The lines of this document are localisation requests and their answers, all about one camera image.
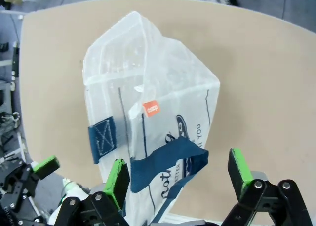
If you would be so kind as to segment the translucent white shopping bag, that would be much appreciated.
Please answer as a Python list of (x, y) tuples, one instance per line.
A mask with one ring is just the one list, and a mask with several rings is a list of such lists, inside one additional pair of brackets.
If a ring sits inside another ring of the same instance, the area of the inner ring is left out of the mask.
[(182, 42), (133, 11), (87, 50), (83, 84), (93, 161), (107, 179), (116, 159), (130, 183), (130, 226), (158, 222), (208, 163), (220, 81)]

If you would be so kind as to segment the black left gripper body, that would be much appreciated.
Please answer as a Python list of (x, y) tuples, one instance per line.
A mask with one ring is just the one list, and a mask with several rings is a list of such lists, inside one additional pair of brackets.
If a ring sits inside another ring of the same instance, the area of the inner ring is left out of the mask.
[(38, 181), (32, 167), (23, 161), (0, 164), (0, 208), (6, 216), (1, 226), (24, 226), (24, 220), (41, 217), (33, 202)]

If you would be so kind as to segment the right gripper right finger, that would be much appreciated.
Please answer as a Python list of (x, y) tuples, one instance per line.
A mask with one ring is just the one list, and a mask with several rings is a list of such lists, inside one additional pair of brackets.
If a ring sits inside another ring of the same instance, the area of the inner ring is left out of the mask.
[(254, 178), (237, 148), (230, 149), (228, 172), (237, 204), (221, 226), (250, 226), (258, 212), (267, 212), (274, 226), (310, 226), (310, 215), (295, 181), (286, 179), (273, 185)]

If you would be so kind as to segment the black upright post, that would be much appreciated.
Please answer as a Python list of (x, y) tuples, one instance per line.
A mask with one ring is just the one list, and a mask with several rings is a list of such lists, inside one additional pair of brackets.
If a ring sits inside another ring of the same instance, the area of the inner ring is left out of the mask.
[(19, 78), (19, 42), (13, 44), (13, 55), (12, 55), (12, 71), (11, 71), (11, 91), (16, 90), (16, 81)]

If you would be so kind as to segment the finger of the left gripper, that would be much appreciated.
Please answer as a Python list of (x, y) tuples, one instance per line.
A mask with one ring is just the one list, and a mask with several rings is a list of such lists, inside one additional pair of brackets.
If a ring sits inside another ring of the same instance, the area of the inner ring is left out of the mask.
[(60, 163), (55, 156), (49, 157), (35, 167), (21, 162), (21, 166), (17, 168), (17, 181), (14, 185), (14, 192), (23, 193), (26, 191), (26, 194), (35, 194), (39, 180), (43, 180), (59, 168)]

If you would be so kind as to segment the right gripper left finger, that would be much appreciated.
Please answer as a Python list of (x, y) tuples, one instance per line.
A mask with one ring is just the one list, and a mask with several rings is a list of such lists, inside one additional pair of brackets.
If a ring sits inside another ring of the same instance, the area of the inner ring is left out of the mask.
[(129, 182), (127, 164), (115, 160), (103, 190), (84, 200), (64, 199), (53, 226), (129, 226), (122, 215)]

